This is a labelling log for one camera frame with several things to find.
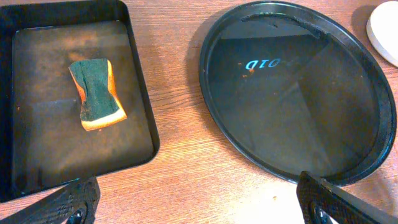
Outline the white plate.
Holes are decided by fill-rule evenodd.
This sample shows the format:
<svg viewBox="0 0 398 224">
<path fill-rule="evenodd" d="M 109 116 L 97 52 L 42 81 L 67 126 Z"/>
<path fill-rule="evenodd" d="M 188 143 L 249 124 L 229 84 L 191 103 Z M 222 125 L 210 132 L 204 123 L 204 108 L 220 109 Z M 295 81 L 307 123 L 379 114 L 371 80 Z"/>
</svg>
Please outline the white plate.
<svg viewBox="0 0 398 224">
<path fill-rule="evenodd" d="M 372 11 L 366 33 L 376 51 L 397 67 L 397 1 L 384 2 Z"/>
</svg>

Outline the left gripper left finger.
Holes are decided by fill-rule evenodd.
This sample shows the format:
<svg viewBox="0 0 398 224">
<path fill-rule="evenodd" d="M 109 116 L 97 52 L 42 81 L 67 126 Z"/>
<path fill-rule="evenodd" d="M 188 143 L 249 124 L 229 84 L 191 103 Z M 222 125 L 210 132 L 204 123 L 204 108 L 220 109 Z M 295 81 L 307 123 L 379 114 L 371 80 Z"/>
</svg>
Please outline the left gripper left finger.
<svg viewBox="0 0 398 224">
<path fill-rule="evenodd" d="M 92 224 L 95 222 L 100 196 L 96 177 L 78 179 L 25 209 L 2 219 L 1 224 Z"/>
</svg>

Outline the orange green scrub sponge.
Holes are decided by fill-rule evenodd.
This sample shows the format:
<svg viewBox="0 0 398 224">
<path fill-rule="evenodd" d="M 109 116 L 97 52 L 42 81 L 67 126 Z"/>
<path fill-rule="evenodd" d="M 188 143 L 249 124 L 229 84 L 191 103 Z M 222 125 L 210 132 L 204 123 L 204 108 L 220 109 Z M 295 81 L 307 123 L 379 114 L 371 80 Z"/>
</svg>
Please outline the orange green scrub sponge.
<svg viewBox="0 0 398 224">
<path fill-rule="evenodd" d="M 113 66 L 108 59 L 73 62 L 69 71 L 81 99 L 80 120 L 84 130 L 105 128 L 127 118 L 116 93 Z"/>
</svg>

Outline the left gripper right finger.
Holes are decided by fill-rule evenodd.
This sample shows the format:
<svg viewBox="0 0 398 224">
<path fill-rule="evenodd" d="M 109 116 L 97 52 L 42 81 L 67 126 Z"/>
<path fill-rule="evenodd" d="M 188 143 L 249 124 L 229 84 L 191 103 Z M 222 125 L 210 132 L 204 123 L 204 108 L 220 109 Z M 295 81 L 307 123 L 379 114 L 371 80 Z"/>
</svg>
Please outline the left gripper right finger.
<svg viewBox="0 0 398 224">
<path fill-rule="evenodd" d="M 397 223 L 397 217 L 306 171 L 296 193 L 305 223 Z"/>
</svg>

